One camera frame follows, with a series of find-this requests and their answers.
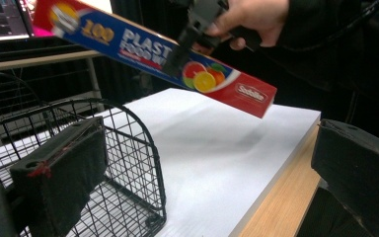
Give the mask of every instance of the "black metal basket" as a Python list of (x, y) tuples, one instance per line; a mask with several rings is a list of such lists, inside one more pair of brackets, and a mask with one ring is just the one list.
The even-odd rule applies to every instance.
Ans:
[[(154, 236), (166, 221), (159, 154), (137, 115), (113, 102), (70, 100), (0, 118), (0, 184), (8, 188), (9, 168), (63, 128), (96, 116), (106, 127), (107, 178), (68, 236)], [(21, 233), (30, 235), (28, 227)]]

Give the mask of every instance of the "wire basket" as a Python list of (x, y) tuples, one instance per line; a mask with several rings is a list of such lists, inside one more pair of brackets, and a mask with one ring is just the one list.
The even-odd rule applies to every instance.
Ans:
[[(68, 236), (154, 236), (166, 221), (159, 154), (143, 122), (113, 102), (77, 99), (1, 118), (0, 184), (12, 184), (13, 164), (65, 127), (90, 117), (104, 118), (109, 167)], [(21, 232), (30, 235), (28, 227)]]

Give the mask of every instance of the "screen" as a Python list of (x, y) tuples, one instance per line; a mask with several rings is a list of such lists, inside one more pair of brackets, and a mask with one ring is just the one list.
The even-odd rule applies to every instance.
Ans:
[(16, 0), (0, 0), (0, 40), (24, 39), (29, 36)]

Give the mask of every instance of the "lemon slice picture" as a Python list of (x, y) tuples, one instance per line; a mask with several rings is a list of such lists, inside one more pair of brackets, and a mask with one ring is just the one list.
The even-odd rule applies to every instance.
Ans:
[(196, 73), (193, 78), (193, 86), (201, 93), (208, 92), (216, 86), (216, 81), (211, 73), (202, 71)]

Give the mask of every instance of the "table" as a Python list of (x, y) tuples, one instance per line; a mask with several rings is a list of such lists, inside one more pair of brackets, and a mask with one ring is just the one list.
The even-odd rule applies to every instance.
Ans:
[(295, 235), (319, 182), (319, 112), (273, 105), (259, 119), (178, 89), (126, 106), (161, 157), (168, 219), (157, 236)]

